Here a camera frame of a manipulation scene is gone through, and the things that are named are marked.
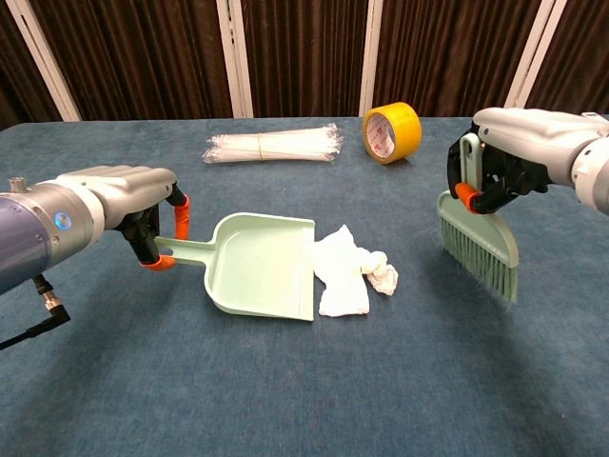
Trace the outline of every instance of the dustpan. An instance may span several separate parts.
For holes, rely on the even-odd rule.
[[[205,266],[204,285],[222,311],[313,320],[315,222],[235,213],[208,243],[156,237],[179,264]]]
[[[478,135],[460,140],[462,181],[482,189],[482,148]],[[438,198],[444,247],[472,274],[501,295],[516,301],[519,252],[516,238],[497,214],[473,214],[450,190]]]

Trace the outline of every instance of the green brush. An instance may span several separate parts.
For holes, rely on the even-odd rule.
[[[480,189],[480,139],[473,133],[460,141],[462,178]],[[518,295],[518,246],[498,214],[473,214],[450,191],[438,198],[444,248],[471,274],[512,302]]]

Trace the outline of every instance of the brown curtain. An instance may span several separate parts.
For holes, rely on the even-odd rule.
[[[566,3],[526,106],[609,113],[609,1]]]
[[[30,0],[85,120],[230,117],[214,0]]]
[[[0,130],[22,122],[61,121],[6,2],[0,2]]]
[[[242,6],[255,116],[357,116],[367,0]]]
[[[404,101],[421,116],[503,106],[539,5],[384,0],[374,105]]]

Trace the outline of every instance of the table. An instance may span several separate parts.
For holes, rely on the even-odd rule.
[[[336,122],[334,163],[207,165],[213,134]],[[232,316],[202,270],[140,268],[118,232],[52,268],[71,322],[0,353],[0,454],[609,454],[606,216],[552,187],[501,213],[521,252],[508,305],[442,250],[436,199],[467,118],[422,119],[409,161],[365,155],[361,119],[24,124],[0,134],[0,179],[98,164],[167,167],[191,239],[238,211],[342,224],[400,273],[365,317]],[[162,206],[170,235],[170,207]],[[323,290],[316,280],[316,308]],[[0,297],[0,335],[46,318],[31,283]]]

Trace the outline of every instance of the blue light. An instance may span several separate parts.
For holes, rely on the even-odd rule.
[[[69,230],[72,227],[72,220],[64,212],[55,214],[55,225],[60,230]]]

